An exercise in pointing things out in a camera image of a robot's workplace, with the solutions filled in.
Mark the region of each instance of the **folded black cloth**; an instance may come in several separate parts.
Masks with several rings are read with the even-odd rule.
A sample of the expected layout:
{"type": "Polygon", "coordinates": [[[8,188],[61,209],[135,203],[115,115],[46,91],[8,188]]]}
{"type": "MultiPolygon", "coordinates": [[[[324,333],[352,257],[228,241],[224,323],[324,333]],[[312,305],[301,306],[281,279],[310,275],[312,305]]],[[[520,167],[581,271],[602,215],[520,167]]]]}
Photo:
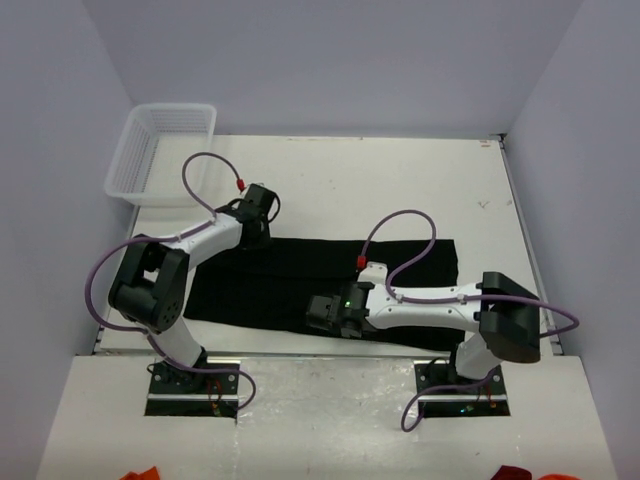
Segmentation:
{"type": "MultiPolygon", "coordinates": [[[[357,279],[360,240],[274,238],[266,249],[228,250],[200,265],[185,317],[239,327],[329,336],[308,327],[305,313],[313,295],[333,295],[357,279]]],[[[389,272],[420,253],[426,240],[372,242],[367,259],[386,263],[389,272]]],[[[458,257],[453,240],[437,240],[433,250],[394,280],[398,287],[455,285],[458,257]]],[[[447,351],[464,333],[446,328],[397,327],[367,340],[447,351]]]]}

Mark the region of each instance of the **white plastic basket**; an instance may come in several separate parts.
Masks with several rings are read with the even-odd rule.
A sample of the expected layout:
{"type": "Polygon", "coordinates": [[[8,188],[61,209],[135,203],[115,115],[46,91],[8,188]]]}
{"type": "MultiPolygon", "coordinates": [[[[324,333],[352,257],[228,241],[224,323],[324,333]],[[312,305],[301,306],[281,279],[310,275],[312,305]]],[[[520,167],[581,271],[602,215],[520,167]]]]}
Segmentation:
{"type": "MultiPolygon", "coordinates": [[[[209,151],[216,109],[196,103],[149,103],[129,114],[104,190],[144,207],[194,204],[182,185],[182,164],[192,154],[209,151]]],[[[196,159],[187,180],[200,192],[209,162],[196,159]]]]}

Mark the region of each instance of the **gray wall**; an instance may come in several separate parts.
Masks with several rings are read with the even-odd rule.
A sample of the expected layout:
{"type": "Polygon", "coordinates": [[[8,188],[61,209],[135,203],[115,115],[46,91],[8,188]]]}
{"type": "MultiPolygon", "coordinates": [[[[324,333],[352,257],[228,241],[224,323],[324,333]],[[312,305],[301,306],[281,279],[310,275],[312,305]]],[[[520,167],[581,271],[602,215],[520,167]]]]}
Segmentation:
{"type": "Polygon", "coordinates": [[[640,2],[587,0],[507,137],[550,299],[621,479],[640,472],[640,2]]]}
{"type": "Polygon", "coordinates": [[[27,479],[95,338],[84,276],[129,221],[102,182],[131,105],[79,0],[0,2],[0,58],[0,476],[27,479]]]}
{"type": "Polygon", "coordinates": [[[85,0],[136,103],[219,133],[506,132],[580,0],[85,0]]]}

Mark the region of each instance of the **white table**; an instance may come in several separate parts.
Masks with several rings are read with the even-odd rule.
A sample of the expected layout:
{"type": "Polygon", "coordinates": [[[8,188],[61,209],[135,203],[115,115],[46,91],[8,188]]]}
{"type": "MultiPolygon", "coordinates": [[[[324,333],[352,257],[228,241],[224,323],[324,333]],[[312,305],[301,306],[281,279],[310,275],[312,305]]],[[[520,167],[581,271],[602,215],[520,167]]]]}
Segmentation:
{"type": "Polygon", "coordinates": [[[244,360],[258,395],[237,425],[143,416],[152,360],[74,359],[38,479],[115,480],[156,465],[162,480],[488,480],[502,464],[533,478],[616,478],[576,357],[505,364],[510,417],[429,419],[411,434],[399,429],[410,360],[244,360]]]}
{"type": "MultiPolygon", "coordinates": [[[[499,143],[479,140],[217,136],[212,151],[231,160],[247,182],[278,192],[282,211],[272,235],[297,238],[364,239],[384,215],[403,208],[429,213],[439,238],[455,240],[458,283],[480,281],[501,271],[536,292],[527,248],[499,143]]],[[[179,172],[152,170],[162,185],[179,172]]],[[[234,179],[216,160],[203,197],[213,205],[237,195],[234,179]]],[[[167,235],[207,218],[200,208],[142,208],[134,234],[167,235]]],[[[429,238],[418,217],[400,217],[376,240],[429,238]]],[[[109,321],[129,324],[116,311],[109,321]]],[[[187,320],[194,337],[220,354],[421,356],[424,350],[374,342],[296,335],[187,320]]],[[[149,352],[140,335],[106,331],[99,347],[110,353],[149,352]]],[[[551,354],[548,340],[542,354],[551,354]]]]}

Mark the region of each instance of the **black cloth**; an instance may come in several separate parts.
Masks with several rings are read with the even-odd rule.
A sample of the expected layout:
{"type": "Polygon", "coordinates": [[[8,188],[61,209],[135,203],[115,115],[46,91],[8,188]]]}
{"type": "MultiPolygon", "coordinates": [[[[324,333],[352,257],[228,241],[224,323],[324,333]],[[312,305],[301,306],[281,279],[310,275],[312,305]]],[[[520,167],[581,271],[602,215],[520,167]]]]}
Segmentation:
{"type": "MultiPolygon", "coordinates": [[[[274,238],[262,250],[228,250],[201,264],[191,287],[185,317],[239,327],[328,336],[308,327],[305,313],[313,295],[333,295],[357,279],[359,240],[274,238]]],[[[389,272],[420,253],[426,241],[372,242],[368,260],[386,263],[389,272]]],[[[453,240],[437,240],[420,262],[401,272],[398,287],[455,285],[458,257],[453,240]]],[[[446,328],[396,327],[367,340],[447,351],[464,333],[446,328]]]]}

